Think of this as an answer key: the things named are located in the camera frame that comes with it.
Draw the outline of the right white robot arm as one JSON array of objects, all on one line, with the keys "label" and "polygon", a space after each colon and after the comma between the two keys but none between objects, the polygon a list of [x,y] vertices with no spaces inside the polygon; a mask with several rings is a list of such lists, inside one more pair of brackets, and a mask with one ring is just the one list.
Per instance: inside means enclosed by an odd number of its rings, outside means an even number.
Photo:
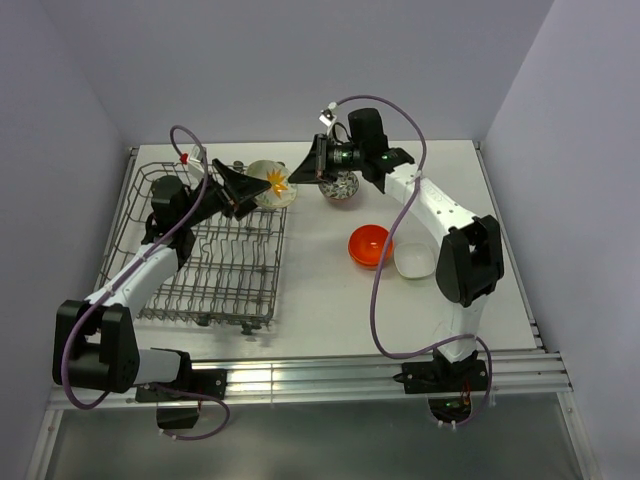
[{"label": "right white robot arm", "polygon": [[468,374],[464,363],[477,350],[480,319],[504,276],[501,228],[492,215],[480,217],[460,206],[422,173],[422,164],[405,150],[392,147],[379,111],[362,108],[347,116],[350,139],[334,138],[336,107],[320,120],[328,130],[315,135],[309,153],[290,175],[293,184],[322,184],[342,172],[359,172],[381,193],[398,201],[401,214],[412,213],[439,248],[435,280],[451,312],[444,320],[442,340],[434,350],[443,359],[433,365],[435,383],[452,390]]}]

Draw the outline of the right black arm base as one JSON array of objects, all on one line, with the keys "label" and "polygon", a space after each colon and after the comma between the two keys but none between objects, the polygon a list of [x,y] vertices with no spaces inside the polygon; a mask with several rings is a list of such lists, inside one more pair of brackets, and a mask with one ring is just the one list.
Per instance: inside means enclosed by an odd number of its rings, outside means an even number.
[{"label": "right black arm base", "polygon": [[426,395],[429,410],[437,421],[458,424],[472,416],[471,395],[488,394],[492,375],[474,352],[455,363],[439,354],[429,361],[405,362],[393,380],[403,386],[407,395]]}]

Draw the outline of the white bowl yellow flower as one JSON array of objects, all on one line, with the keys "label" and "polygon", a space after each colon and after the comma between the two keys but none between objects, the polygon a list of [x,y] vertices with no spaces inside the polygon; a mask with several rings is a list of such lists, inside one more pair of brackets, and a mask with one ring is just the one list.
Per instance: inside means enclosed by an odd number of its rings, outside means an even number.
[{"label": "white bowl yellow flower", "polygon": [[267,191],[254,198],[261,208],[284,209],[297,199],[297,187],[289,182],[291,172],[282,162],[257,160],[248,165],[246,174],[270,184]]}]

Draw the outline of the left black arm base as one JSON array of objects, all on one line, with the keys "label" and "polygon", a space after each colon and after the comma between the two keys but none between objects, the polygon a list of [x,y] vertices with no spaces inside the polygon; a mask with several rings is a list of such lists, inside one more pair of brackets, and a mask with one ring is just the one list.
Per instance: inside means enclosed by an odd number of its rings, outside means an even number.
[{"label": "left black arm base", "polygon": [[141,404],[156,405],[156,424],[164,433],[185,437],[201,417],[206,402],[223,408],[224,417],[219,432],[230,419],[230,410],[224,403],[228,371],[226,369],[194,370],[185,385],[160,384],[140,386],[134,400]]}]

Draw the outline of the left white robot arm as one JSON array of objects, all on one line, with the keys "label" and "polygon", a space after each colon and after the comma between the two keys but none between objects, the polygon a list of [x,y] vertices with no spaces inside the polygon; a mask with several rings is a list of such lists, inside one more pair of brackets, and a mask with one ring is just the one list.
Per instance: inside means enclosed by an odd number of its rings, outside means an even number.
[{"label": "left white robot arm", "polygon": [[67,300],[57,310],[52,376],[79,408],[86,405],[75,396],[77,388],[107,396],[158,383],[172,399],[183,399],[194,389],[188,354],[139,348],[133,320],[187,263],[195,245],[194,226],[217,214],[243,218],[271,184],[217,159],[184,163],[198,185],[191,188],[174,175],[154,180],[145,235],[131,261],[98,291],[83,300]]}]

